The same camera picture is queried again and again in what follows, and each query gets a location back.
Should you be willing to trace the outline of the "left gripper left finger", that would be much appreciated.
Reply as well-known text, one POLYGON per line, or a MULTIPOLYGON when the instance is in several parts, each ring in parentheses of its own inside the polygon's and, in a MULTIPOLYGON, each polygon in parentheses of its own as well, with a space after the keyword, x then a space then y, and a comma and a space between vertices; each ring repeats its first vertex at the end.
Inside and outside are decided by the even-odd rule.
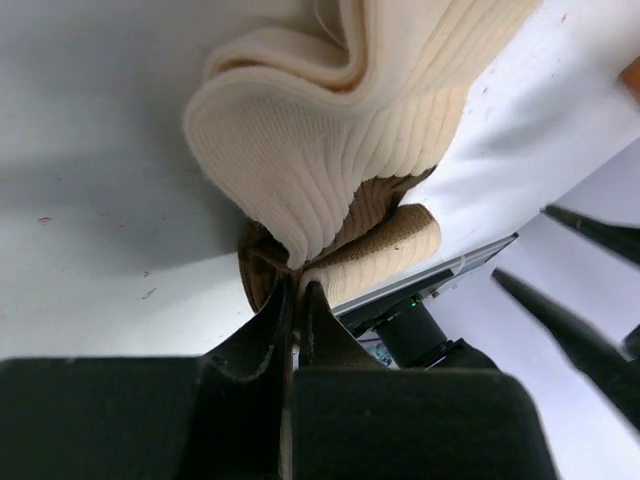
POLYGON ((1 364, 5 479, 277 479, 293 289, 213 350, 1 364))

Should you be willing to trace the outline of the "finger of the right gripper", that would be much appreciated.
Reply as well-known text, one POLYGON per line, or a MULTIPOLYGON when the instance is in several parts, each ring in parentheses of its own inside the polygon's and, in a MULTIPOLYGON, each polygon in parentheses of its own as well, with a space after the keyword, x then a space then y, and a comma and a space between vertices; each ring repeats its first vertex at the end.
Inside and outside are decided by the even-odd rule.
POLYGON ((492 278, 554 338, 584 374, 634 427, 639 427, 639 367, 592 325, 522 279, 495 269, 492 278))
POLYGON ((545 206, 542 214, 600 248, 639 266, 638 227, 605 223, 555 204, 545 206))

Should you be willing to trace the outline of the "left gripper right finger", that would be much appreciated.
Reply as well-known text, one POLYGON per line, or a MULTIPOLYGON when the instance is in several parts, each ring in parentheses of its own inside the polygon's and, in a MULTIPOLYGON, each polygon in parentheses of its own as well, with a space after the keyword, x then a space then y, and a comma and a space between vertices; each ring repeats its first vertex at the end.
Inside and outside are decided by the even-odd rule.
POLYGON ((293 374, 295 479, 555 479, 534 403, 497 369, 391 370, 368 354, 329 353, 352 339, 322 286, 302 300, 293 374))

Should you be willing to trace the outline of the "cream brown sock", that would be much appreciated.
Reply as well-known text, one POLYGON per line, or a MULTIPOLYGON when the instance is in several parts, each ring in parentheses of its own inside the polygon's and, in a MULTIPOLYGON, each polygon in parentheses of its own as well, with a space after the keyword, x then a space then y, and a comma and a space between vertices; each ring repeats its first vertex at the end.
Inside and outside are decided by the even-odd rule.
POLYGON ((249 218, 248 302, 319 283, 340 304, 431 256, 408 190, 437 168, 469 89, 534 1, 343 1, 341 45, 262 27, 215 49, 183 120, 212 183, 249 218))

